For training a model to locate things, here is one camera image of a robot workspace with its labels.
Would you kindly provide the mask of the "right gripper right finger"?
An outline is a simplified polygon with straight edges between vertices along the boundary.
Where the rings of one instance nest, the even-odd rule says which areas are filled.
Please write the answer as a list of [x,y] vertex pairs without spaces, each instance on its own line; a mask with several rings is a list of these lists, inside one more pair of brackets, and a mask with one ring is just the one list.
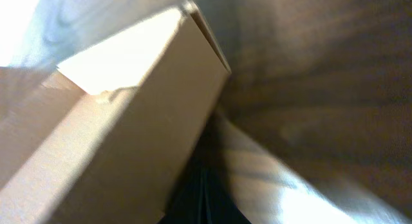
[[220,179],[207,169],[204,170],[204,221],[207,224],[251,224]]

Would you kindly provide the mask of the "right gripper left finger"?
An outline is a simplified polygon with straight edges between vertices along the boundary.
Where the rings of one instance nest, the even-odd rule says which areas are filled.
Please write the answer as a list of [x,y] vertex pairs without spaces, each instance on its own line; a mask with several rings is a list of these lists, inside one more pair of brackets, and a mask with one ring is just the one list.
[[203,167],[196,163],[158,224],[206,223],[204,185]]

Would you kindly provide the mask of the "cardboard box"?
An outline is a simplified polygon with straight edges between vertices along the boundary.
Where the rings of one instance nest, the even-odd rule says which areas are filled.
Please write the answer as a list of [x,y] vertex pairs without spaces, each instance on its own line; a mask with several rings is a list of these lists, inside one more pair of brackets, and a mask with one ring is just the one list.
[[229,75],[184,1],[2,85],[1,222],[159,222]]

